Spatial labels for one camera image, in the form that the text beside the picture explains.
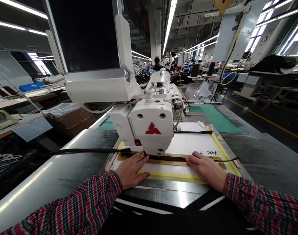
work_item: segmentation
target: cardboard box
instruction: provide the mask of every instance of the cardboard box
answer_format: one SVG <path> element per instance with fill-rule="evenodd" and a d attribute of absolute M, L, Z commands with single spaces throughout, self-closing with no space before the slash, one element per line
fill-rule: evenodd
<path fill-rule="evenodd" d="M 63 135 L 69 138 L 74 138 L 82 130 L 88 129 L 97 119 L 93 113 L 90 113 L 83 108 L 76 109 L 61 117 L 52 117 L 48 122 Z"/>

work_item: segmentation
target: human hand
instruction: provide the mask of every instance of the human hand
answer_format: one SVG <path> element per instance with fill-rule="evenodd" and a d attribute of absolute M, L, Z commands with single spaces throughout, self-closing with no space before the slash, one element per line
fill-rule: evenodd
<path fill-rule="evenodd" d="M 196 151 L 187 157 L 186 161 L 205 182 L 223 192 L 227 173 L 215 161 Z"/>
<path fill-rule="evenodd" d="M 140 182 L 150 176 L 149 172 L 144 172 L 141 175 L 136 176 L 137 171 L 143 167 L 148 159 L 149 155 L 144 156 L 143 151 L 141 151 L 124 160 L 119 165 L 115 172 L 122 183 L 123 190 L 137 186 Z"/>

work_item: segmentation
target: ceiling light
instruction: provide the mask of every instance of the ceiling light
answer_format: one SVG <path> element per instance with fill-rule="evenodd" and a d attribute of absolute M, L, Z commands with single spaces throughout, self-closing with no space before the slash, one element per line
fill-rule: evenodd
<path fill-rule="evenodd" d="M 139 57 L 139 56 L 135 56 L 135 55 L 132 55 L 133 57 L 137 57 L 137 58 L 140 58 L 140 59 L 144 59 L 144 58 L 142 58 L 142 57 Z"/>
<path fill-rule="evenodd" d="M 217 38 L 218 36 L 219 36 L 219 34 L 217 34 L 217 35 L 215 35 L 215 36 L 213 36 L 213 37 L 211 37 L 211 38 L 205 40 L 205 41 L 202 42 L 202 43 L 199 43 L 198 45 L 195 45 L 195 46 L 193 46 L 193 47 L 187 49 L 185 52 L 187 52 L 187 51 L 191 50 L 192 48 L 195 48 L 195 47 L 197 47 L 197 46 L 199 46 L 199 45 L 201 45 L 201 44 L 203 44 L 203 43 L 206 43 L 206 42 L 208 42 L 208 41 L 210 41 L 210 40 L 212 40 L 212 39 L 214 39 L 214 38 Z"/>
<path fill-rule="evenodd" d="M 150 57 L 147 57 L 147 56 L 145 56 L 145 55 L 142 55 L 142 54 L 140 54 L 140 53 L 138 53 L 138 52 L 134 52 L 134 51 L 132 51 L 132 53 L 135 53 L 135 54 L 138 54 L 138 55 L 144 56 L 145 58 L 151 59 Z"/>
<path fill-rule="evenodd" d="M 15 25 L 7 24 L 7 23 L 2 23 L 2 22 L 0 22 L 0 25 L 6 26 L 6 27 L 10 27 L 10 28 L 20 29 L 20 30 L 26 30 L 23 27 L 18 27 L 18 26 L 15 26 Z"/>
<path fill-rule="evenodd" d="M 275 6 L 275 8 L 279 8 L 279 7 L 285 5 L 286 3 L 289 3 L 289 2 L 291 2 L 291 1 L 293 1 L 293 0 L 287 0 L 287 1 L 284 1 L 284 2 L 280 3 L 279 5 Z"/>
<path fill-rule="evenodd" d="M 270 9 L 268 9 L 268 10 L 262 12 L 261 15 L 264 15 L 264 14 L 266 14 L 266 13 L 269 13 L 270 11 L 273 11 L 273 10 L 274 10 L 274 8 L 270 8 Z"/>
<path fill-rule="evenodd" d="M 31 7 L 28 7 L 26 5 L 23 5 L 23 4 L 19 3 L 19 2 L 10 1 L 10 0 L 0 0 L 0 2 L 9 4 L 9 5 L 13 6 L 13 7 L 16 7 L 16 8 L 19 8 L 21 10 L 27 11 L 27 12 L 29 12 L 31 14 L 40 16 L 40 17 L 45 18 L 45 19 L 48 19 L 48 17 L 46 16 L 46 14 L 43 14 L 40 11 L 37 11 L 35 9 L 32 9 Z"/>
<path fill-rule="evenodd" d="M 257 25 L 255 26 L 255 28 L 257 28 L 257 27 L 259 27 L 259 26 L 262 26 L 262 25 L 265 25 L 265 24 L 268 24 L 268 23 L 271 23 L 271 22 L 276 21 L 276 20 L 277 20 L 277 18 L 274 18 L 274 19 L 271 19 L 271 20 L 262 22 L 262 23 L 260 23 L 260 24 L 257 24 Z"/>
<path fill-rule="evenodd" d="M 297 10 L 293 10 L 293 11 L 291 11 L 291 12 L 285 14 L 285 15 L 279 16 L 278 19 L 285 18 L 285 17 L 290 16 L 290 15 L 293 15 L 293 14 L 295 14 L 297 12 L 298 12 L 298 9 Z"/>
<path fill-rule="evenodd" d="M 54 57 L 54 56 L 53 55 L 43 56 L 43 57 L 39 57 L 38 59 L 44 59 L 44 58 L 49 58 L 49 57 Z"/>
<path fill-rule="evenodd" d="M 44 33 L 44 32 L 40 32 L 40 31 L 36 31 L 36 30 L 32 30 L 32 29 L 29 29 L 28 32 L 31 32 L 31 33 L 37 33 L 37 34 L 41 34 L 41 35 L 45 35 L 45 36 L 47 36 L 47 34 Z"/>
<path fill-rule="evenodd" d="M 193 51 L 190 51 L 190 52 L 188 52 L 188 53 L 194 52 L 194 51 L 196 51 L 196 50 L 199 50 L 199 49 L 201 49 L 201 48 L 203 48 L 203 47 L 210 46 L 210 45 L 215 44 L 215 43 L 217 43 L 217 41 L 215 41 L 215 42 L 211 42 L 211 43 L 209 43 L 208 45 L 205 45 L 205 46 L 199 47 L 199 48 L 197 48 L 197 49 L 194 49 Z"/>
<path fill-rule="evenodd" d="M 169 15 L 168 15 L 167 28 L 166 28 L 166 34 L 165 34 L 164 47 L 163 47 L 162 55 L 164 55 L 164 52 L 165 52 L 168 35 L 169 35 L 170 30 L 171 30 L 172 20 L 173 20 L 175 9 L 176 9 L 176 4 L 177 4 L 177 0 L 172 0 L 171 8 L 169 9 Z"/>

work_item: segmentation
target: mitsubishi logo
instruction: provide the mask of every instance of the mitsubishi logo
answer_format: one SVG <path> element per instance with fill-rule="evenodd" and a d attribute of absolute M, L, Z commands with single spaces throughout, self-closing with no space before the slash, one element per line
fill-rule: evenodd
<path fill-rule="evenodd" d="M 146 134 L 161 134 L 161 132 L 159 132 L 159 130 L 157 128 L 154 128 L 154 124 L 151 122 L 150 126 L 149 126 L 149 130 L 146 132 Z"/>

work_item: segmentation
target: red plaid sleeve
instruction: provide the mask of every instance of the red plaid sleeve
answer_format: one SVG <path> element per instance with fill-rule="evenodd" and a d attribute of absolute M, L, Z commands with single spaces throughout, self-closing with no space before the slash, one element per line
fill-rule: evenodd
<path fill-rule="evenodd" d="M 265 234 L 298 234 L 298 199 L 229 173 L 224 195 Z"/>
<path fill-rule="evenodd" d="M 121 192 L 116 173 L 94 175 L 1 234 L 96 234 Z"/>

